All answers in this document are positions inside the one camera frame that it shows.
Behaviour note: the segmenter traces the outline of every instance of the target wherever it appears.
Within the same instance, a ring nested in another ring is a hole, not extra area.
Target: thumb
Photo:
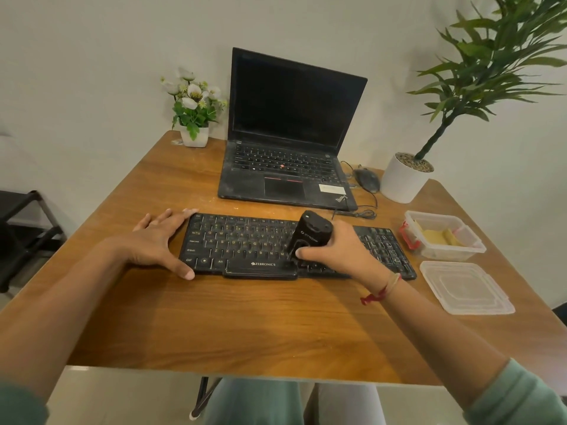
[[[325,256],[325,246],[320,246],[320,247],[306,246],[304,248],[299,248],[295,251],[295,256],[298,257],[299,259],[305,259],[307,261],[322,262]]]
[[[195,277],[195,272],[191,269],[191,267],[178,260],[169,252],[163,255],[163,257],[159,260],[159,263],[181,278],[192,280]]]

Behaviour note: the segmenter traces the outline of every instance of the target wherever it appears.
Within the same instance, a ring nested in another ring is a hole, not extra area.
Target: black laptop
[[[366,82],[233,48],[218,196],[356,210],[337,155]]]

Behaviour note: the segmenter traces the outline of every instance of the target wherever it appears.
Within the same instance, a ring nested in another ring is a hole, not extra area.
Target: flower pot
[[[207,142],[209,141],[209,127],[207,128],[199,128],[199,134],[195,140],[191,138],[189,135],[189,131],[187,131],[186,127],[182,125],[176,125],[175,129],[181,133],[181,139],[183,140],[183,144],[187,147],[205,147],[207,146]]]
[[[424,161],[431,167],[429,173],[418,171],[400,162],[398,157],[403,158],[407,153],[397,153],[392,157],[382,180],[380,181],[380,192],[386,198],[397,203],[410,203],[423,188],[425,182],[431,177],[433,166]]]

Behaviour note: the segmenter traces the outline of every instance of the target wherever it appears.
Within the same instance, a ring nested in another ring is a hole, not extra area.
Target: wooden table
[[[130,230],[144,214],[167,207],[204,213],[299,219],[301,207],[216,196],[225,142],[204,149],[173,146],[169,131],[124,178],[67,243],[18,295],[10,313],[25,312],[101,239]],[[355,190],[358,204],[370,195]],[[439,182],[429,180],[409,205],[378,194],[373,221],[345,220],[397,230],[406,210],[455,215],[487,247],[479,264],[509,295],[516,313],[458,319],[488,342],[567,394],[567,328],[533,292]],[[318,211],[329,216],[330,211]],[[185,229],[171,242],[179,253]],[[438,304],[411,255],[411,282]],[[93,315],[69,360],[73,365],[190,371],[293,379],[437,385],[439,381],[378,304],[362,306],[366,292],[352,280],[234,280],[196,276],[188,282],[154,268],[126,271]]]

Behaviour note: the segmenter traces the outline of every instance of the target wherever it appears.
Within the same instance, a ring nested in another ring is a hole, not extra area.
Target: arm
[[[47,401],[101,298],[124,264],[162,265],[185,279],[195,274],[168,249],[168,239],[196,210],[170,209],[144,219],[127,235],[99,243],[69,273],[0,333],[0,378]]]
[[[297,256],[350,274],[377,295],[392,272],[372,257],[350,224],[334,221],[333,226],[327,246],[300,248]],[[509,361],[407,283],[398,283],[381,304],[463,409],[472,405]]]

